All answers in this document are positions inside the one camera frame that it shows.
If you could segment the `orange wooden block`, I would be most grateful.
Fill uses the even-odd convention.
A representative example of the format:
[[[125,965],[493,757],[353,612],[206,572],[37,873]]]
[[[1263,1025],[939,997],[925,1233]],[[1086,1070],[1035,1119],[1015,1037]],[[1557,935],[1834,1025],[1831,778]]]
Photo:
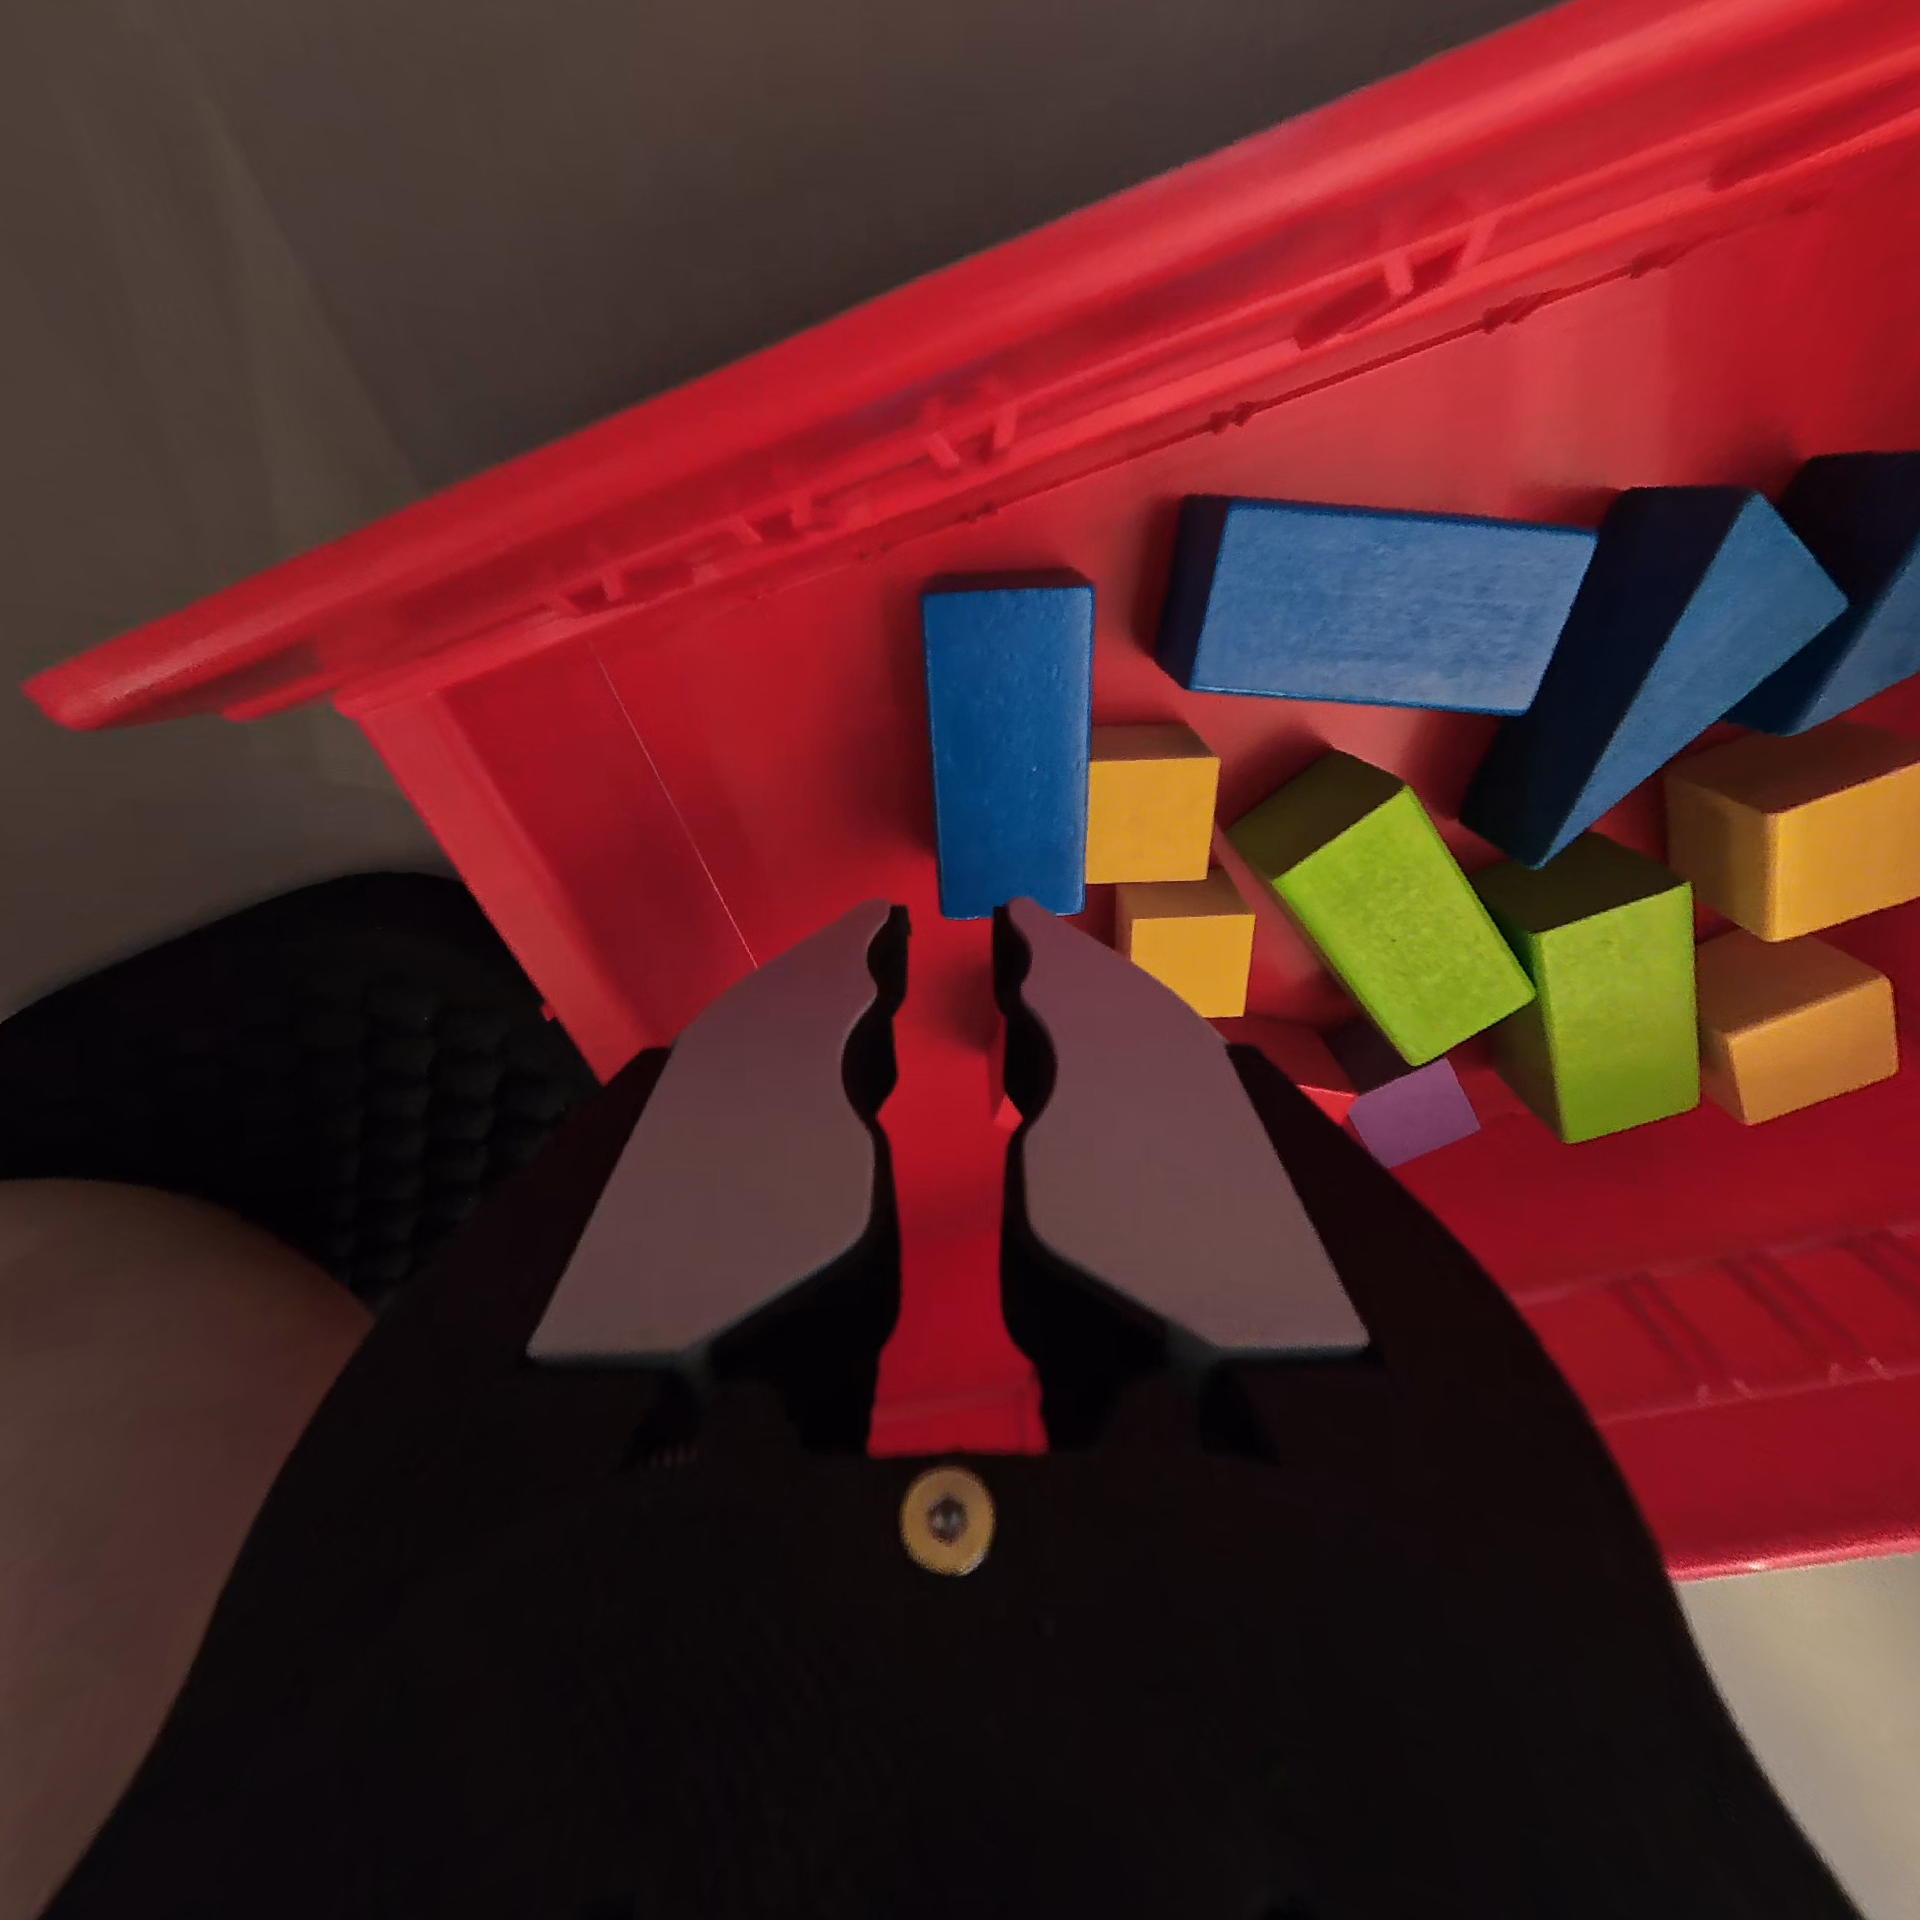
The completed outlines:
[[[1694,901],[1770,942],[1917,895],[1917,745],[1834,721],[1749,734],[1662,774],[1666,866]]]

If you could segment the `blue wooden triangle block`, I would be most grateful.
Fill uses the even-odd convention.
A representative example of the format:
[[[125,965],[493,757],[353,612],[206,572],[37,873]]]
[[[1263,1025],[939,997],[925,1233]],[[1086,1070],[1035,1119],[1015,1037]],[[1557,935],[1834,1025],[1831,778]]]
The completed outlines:
[[[1843,611],[1834,575],[1762,494],[1619,494],[1538,693],[1501,722],[1459,821],[1541,869]]]

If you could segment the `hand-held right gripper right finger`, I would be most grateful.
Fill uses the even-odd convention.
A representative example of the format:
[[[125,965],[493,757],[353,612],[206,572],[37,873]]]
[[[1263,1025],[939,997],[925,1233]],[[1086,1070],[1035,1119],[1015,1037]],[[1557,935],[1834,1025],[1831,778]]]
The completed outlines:
[[[1351,1361],[1369,1335],[1225,1039],[1029,899],[995,909],[1009,1150],[999,1295],[1045,1426],[1223,1361]]]

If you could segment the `black mesh pad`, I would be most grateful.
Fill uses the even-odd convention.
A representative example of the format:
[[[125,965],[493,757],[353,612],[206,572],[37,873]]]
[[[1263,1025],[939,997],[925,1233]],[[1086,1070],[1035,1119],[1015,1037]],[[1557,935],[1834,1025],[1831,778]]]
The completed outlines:
[[[3,1174],[226,1210],[385,1308],[597,1092],[466,887],[254,902],[3,1029]]]

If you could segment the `person's right forearm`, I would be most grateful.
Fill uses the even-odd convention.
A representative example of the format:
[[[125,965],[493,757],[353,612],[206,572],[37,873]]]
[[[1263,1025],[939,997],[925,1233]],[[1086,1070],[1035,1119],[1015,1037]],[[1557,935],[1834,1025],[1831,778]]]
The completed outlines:
[[[204,1202],[3,1188],[3,1916],[125,1793],[372,1311]]]

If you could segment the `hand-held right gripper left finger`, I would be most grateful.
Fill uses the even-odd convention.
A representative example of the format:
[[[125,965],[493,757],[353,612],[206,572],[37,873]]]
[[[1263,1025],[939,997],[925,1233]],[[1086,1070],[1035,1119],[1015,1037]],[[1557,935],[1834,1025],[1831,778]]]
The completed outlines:
[[[667,1051],[526,1356],[773,1388],[868,1426],[900,1309],[889,1150],[909,917],[855,905],[742,977]]]

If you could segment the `red plastic bin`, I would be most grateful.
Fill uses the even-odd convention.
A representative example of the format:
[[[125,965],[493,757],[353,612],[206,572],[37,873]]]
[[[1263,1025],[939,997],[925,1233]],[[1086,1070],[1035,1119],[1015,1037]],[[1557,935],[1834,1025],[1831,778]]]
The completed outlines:
[[[990,937],[939,927],[922,590],[1094,588],[1094,718],[1230,817],[1332,747],[1454,823],[1494,718],[1190,695],[1198,494],[1593,525],[1915,449],[1915,5],[1571,5],[906,285],[27,684],[66,729],[332,702],[598,1076],[885,895],[945,1123],[873,1449],[1037,1451],[986,1253]],[[969,1067],[972,1119],[957,1117]],[[961,1133],[963,1166],[930,1142]]]

